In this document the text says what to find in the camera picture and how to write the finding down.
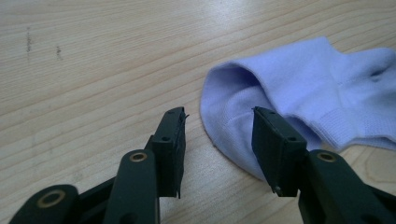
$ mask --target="wood grain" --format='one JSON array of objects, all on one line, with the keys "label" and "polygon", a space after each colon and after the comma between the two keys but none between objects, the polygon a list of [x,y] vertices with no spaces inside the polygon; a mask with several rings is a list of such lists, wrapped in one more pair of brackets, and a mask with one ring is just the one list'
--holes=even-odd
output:
[{"label": "wood grain", "polygon": [[[396,49],[396,2],[1,1],[0,221],[47,186],[83,192],[109,179],[164,111],[184,105],[182,199],[161,201],[163,223],[301,223],[295,199],[211,145],[199,99],[215,64],[320,35],[345,52]],[[395,152],[342,155],[396,194]]]}]

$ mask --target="fabric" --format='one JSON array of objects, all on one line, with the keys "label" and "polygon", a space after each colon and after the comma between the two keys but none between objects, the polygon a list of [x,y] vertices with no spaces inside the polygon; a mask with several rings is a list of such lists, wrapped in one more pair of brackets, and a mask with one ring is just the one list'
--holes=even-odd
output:
[{"label": "fabric", "polygon": [[308,149],[321,140],[336,150],[396,149],[395,51],[344,54],[319,37],[211,69],[200,108],[206,132],[228,158],[264,179],[251,149],[256,105],[283,116]]}]

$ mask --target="sock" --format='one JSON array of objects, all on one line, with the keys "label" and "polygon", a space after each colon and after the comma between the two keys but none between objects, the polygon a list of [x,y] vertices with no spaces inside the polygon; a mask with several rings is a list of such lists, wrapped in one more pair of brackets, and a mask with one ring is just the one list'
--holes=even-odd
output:
[{"label": "sock", "polygon": [[395,51],[344,54],[319,37],[211,69],[200,108],[206,132],[229,159],[264,179],[251,149],[256,105],[283,116],[308,150],[321,141],[336,150],[396,149]]}]

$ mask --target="dark mark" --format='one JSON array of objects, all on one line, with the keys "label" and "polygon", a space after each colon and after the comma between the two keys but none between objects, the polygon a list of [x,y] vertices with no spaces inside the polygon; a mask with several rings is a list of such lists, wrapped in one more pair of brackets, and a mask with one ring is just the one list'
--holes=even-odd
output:
[{"label": "dark mark", "polygon": [[32,37],[30,37],[30,27],[29,26],[27,27],[26,45],[27,45],[26,52],[29,54],[29,52],[32,50]]},{"label": "dark mark", "polygon": [[62,56],[61,56],[61,47],[56,46],[56,56],[58,56],[58,60],[63,60]]}]

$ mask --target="metal ring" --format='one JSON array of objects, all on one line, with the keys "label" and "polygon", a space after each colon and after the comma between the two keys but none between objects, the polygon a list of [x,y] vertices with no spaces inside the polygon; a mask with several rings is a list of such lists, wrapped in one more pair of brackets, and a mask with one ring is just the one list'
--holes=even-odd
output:
[{"label": "metal ring", "polygon": [[[51,195],[57,195],[58,197],[55,200],[52,200],[50,202],[46,202],[46,199],[51,196]],[[48,193],[46,193],[44,196],[42,196],[38,201],[37,201],[37,207],[39,208],[48,208],[52,207],[53,205],[59,203],[61,200],[64,199],[66,196],[66,193],[61,190],[61,189],[54,189]]]},{"label": "metal ring", "polygon": [[139,162],[139,161],[145,160],[147,157],[148,157],[148,155],[146,153],[137,152],[135,154],[132,154],[131,157],[129,158],[129,160]]},{"label": "metal ring", "polygon": [[327,162],[335,162],[337,159],[334,157],[334,155],[327,153],[327,152],[319,152],[318,153],[318,158],[327,161]]}]

